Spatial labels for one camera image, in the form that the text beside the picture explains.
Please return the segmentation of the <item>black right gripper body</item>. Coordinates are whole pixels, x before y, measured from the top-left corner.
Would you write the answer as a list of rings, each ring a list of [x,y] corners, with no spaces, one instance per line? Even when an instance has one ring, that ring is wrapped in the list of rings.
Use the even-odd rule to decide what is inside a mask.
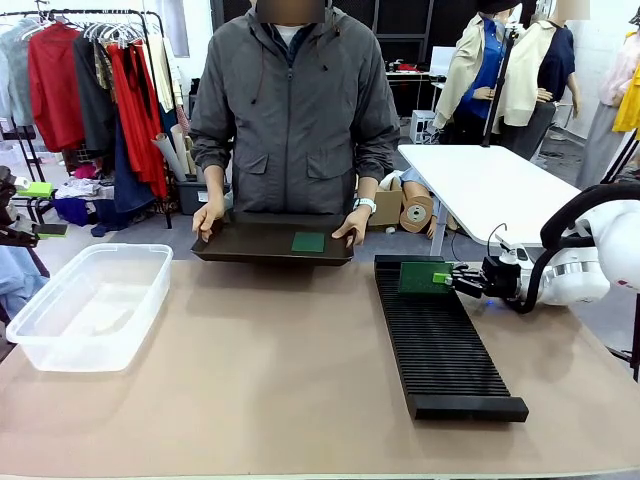
[[[498,256],[486,256],[482,262],[483,293],[487,297],[516,300],[521,287],[521,266],[502,261]]]

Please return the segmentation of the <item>person's right hand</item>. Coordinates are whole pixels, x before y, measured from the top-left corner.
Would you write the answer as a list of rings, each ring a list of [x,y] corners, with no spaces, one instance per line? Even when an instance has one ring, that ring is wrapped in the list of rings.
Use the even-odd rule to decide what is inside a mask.
[[[192,231],[197,237],[207,243],[213,234],[213,227],[216,221],[223,218],[225,207],[223,203],[209,201],[205,203],[193,215]]]

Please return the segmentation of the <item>person's left hand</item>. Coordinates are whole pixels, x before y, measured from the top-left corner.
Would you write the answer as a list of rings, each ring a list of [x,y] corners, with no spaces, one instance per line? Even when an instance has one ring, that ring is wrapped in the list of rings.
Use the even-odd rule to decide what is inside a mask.
[[[344,220],[342,225],[332,233],[333,239],[344,239],[347,247],[361,245],[366,235],[368,220],[372,209],[368,205],[358,206]]]

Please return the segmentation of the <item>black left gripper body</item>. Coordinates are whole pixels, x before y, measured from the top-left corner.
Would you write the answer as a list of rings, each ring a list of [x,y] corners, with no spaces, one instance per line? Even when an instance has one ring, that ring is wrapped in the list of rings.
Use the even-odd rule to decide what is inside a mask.
[[[2,226],[10,226],[14,218],[9,211],[9,202],[16,193],[17,178],[6,166],[0,167],[0,223]]]

